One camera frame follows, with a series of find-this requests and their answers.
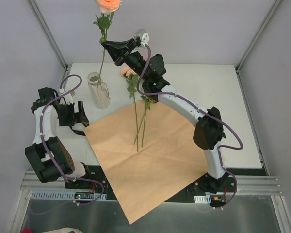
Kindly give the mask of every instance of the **white wall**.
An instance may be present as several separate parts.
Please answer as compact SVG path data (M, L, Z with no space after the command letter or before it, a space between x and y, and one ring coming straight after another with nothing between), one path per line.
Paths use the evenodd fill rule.
M63 70L25 0L0 1L0 233L6 232L34 138L38 89Z
M109 40L139 28L167 63L237 65L274 0L123 0ZM94 0L37 0L66 61L101 62Z
M285 0L241 70L263 157L291 213L291 0Z

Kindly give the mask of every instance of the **red object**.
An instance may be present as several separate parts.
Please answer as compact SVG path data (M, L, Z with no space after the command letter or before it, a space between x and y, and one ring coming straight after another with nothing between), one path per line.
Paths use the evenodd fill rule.
M22 233L32 233L32 231L30 231L29 229L25 229L25 230L23 230L23 232Z

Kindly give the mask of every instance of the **peach rose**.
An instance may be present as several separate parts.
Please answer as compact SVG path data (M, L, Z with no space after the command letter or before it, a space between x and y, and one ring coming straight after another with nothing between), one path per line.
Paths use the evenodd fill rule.
M133 71L131 68L129 67L123 67L122 70L121 70L121 75L128 78L130 77L131 75L135 75L136 72Z
M103 14L110 14L110 12L116 11L121 4L121 0L96 0L100 6L100 11Z

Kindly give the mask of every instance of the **kraft paper sheet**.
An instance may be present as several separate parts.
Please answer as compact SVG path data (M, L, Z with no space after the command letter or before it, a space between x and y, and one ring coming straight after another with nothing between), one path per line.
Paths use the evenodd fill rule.
M144 102L137 102L138 120ZM130 224L207 172L205 155L193 141L194 127L163 104L146 114L139 153L135 108L131 104L86 127L86 137Z

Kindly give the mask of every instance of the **white table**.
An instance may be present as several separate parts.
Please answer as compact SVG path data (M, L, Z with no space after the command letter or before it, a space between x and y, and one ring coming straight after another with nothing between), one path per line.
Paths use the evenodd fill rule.
M232 168L261 168L258 150L254 141L242 93L233 65L186 65L166 64L167 73L164 78L169 81L181 94L205 107L217 107L224 122L229 124L243 141L241 151L222 149L223 158L227 167ZM120 67L114 63L106 63L103 67L102 78L108 85L110 92L110 106L100 110L95 107L88 84L87 76L97 72L99 63L74 63L70 74L82 77L81 86L75 91L75 103L82 100L85 113L94 123L111 113L133 103L126 90L127 83L120 76ZM78 78L71 77L66 89L72 89L79 82ZM226 139L223 144L238 146L234 136L224 128ZM97 158L86 137L75 135L68 127L57 127L58 136L71 154L75 162L84 162L88 165L98 165Z

